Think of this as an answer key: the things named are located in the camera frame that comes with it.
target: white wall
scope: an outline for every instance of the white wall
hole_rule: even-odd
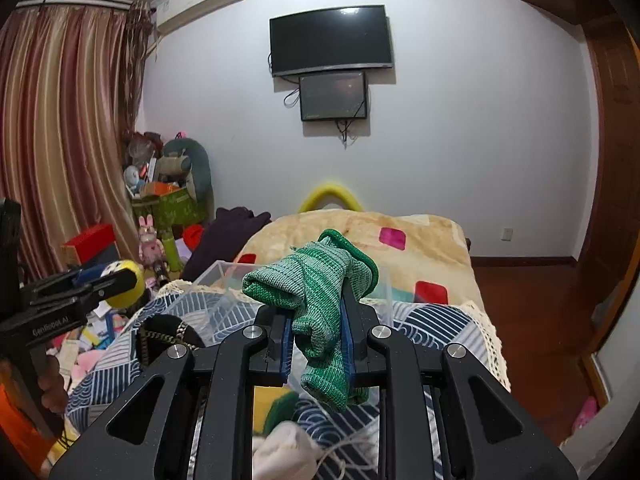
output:
[[[603,379],[612,397],[620,391],[634,367],[640,364],[640,282],[604,345],[596,355]]]
[[[385,4],[394,84],[370,79],[363,134],[344,150],[303,125],[268,72],[269,19]],[[144,116],[207,149],[216,206],[296,212],[327,180],[370,210],[453,218],[472,253],[567,256],[586,200],[590,109],[570,28],[520,0],[245,0],[165,37],[147,62]],[[514,228],[512,242],[500,229]]]

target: curtain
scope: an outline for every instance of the curtain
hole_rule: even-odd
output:
[[[136,131],[136,118],[142,97],[142,81],[145,74],[146,46],[153,31],[149,4],[139,0],[133,2],[127,12],[122,49],[122,90],[124,102],[124,127],[122,140],[125,146]]]
[[[22,205],[20,256],[36,278],[63,270],[60,245],[98,223],[122,257],[137,253],[118,148],[126,16],[30,7],[0,29],[0,196]]]

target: wooden door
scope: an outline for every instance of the wooden door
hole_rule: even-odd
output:
[[[640,70],[622,22],[585,27],[600,113],[598,179],[580,268],[594,299],[624,277],[640,230]]]

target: black monitor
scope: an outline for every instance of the black monitor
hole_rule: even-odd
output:
[[[272,18],[273,76],[393,66],[385,6],[338,7]]]
[[[362,70],[300,76],[303,121],[350,120],[367,117],[367,82]]]

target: beige blanket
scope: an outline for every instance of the beige blanket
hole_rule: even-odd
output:
[[[442,285],[449,304],[475,303],[484,311],[465,235],[455,222],[434,215],[392,217],[342,209],[309,211],[278,218],[256,233],[243,254],[255,254],[256,264],[268,264],[318,240],[335,229],[388,270],[393,299],[414,301],[418,282]]]

